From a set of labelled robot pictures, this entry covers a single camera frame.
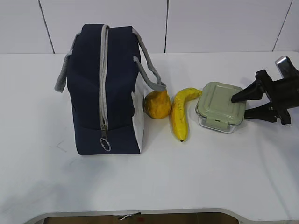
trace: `zipper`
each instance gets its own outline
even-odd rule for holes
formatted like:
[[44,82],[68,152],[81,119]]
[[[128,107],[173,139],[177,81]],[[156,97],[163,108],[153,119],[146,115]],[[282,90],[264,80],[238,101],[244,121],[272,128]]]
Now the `zipper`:
[[107,139],[108,118],[106,105],[106,76],[107,76],[107,61],[108,61],[108,31],[109,26],[102,27],[101,46],[100,46],[100,71],[99,71],[99,119],[101,127],[100,143],[107,151],[111,151],[111,146]]

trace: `glass food container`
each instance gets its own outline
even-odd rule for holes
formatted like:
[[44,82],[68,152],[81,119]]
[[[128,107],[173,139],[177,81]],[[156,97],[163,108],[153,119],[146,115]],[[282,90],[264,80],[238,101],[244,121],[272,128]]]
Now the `glass food container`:
[[232,103],[231,98],[242,88],[218,82],[208,83],[195,111],[199,124],[216,131],[231,133],[244,119],[246,101]]

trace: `gray handle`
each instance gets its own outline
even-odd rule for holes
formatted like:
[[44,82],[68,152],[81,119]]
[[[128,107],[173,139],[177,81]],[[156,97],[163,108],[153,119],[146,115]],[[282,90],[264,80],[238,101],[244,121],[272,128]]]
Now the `gray handle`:
[[73,47],[76,41],[76,38],[80,35],[80,33],[76,34],[73,44],[71,45],[71,50],[66,54],[66,56],[64,57],[64,63],[62,65],[62,69],[60,71],[60,74],[57,78],[56,84],[55,84],[55,91],[62,93],[64,91],[65,85],[66,85],[66,67],[67,67],[67,63],[69,61],[69,57],[71,56],[72,52],[73,52]]
[[150,55],[149,55],[148,51],[146,50],[146,47],[145,47],[145,45],[142,41],[142,38],[141,38],[140,34],[135,29],[132,29],[132,33],[136,35],[136,37],[138,39],[138,43],[140,45],[140,48],[144,53],[148,68],[155,75],[155,77],[157,78],[157,83],[154,83],[154,82],[150,81],[150,79],[149,79],[148,75],[146,74],[143,66],[141,65],[138,57],[133,56],[133,61],[137,63],[137,66],[138,66],[138,69],[140,71],[140,74],[141,74],[142,78],[144,79],[145,83],[151,89],[153,89],[155,91],[158,91],[158,92],[164,91],[166,89],[166,85],[161,81],[161,77],[160,77],[159,73],[157,72],[157,70],[155,69],[153,63],[151,62]]

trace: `white wall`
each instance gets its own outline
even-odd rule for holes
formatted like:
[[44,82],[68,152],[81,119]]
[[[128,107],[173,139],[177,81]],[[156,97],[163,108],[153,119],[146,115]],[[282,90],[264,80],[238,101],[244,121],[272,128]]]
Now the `white wall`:
[[52,53],[37,0],[0,0],[0,53]]
[[66,53],[86,23],[133,26],[149,52],[164,52],[167,0],[41,0],[55,52]]
[[[299,0],[169,0],[167,31],[167,0],[40,1],[56,53],[85,23],[133,25],[151,53],[166,32],[166,52],[299,51]],[[38,0],[0,0],[0,30],[0,54],[52,53]]]
[[293,0],[274,50],[299,52],[299,0]]
[[170,0],[166,52],[272,51],[291,0]]

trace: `container lid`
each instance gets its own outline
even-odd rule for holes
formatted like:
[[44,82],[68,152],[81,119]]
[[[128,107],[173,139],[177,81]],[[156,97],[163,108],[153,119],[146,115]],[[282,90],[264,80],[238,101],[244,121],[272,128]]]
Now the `container lid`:
[[232,103],[231,98],[242,88],[218,82],[208,83],[196,106],[196,112],[213,126],[239,125],[245,114],[246,101]]

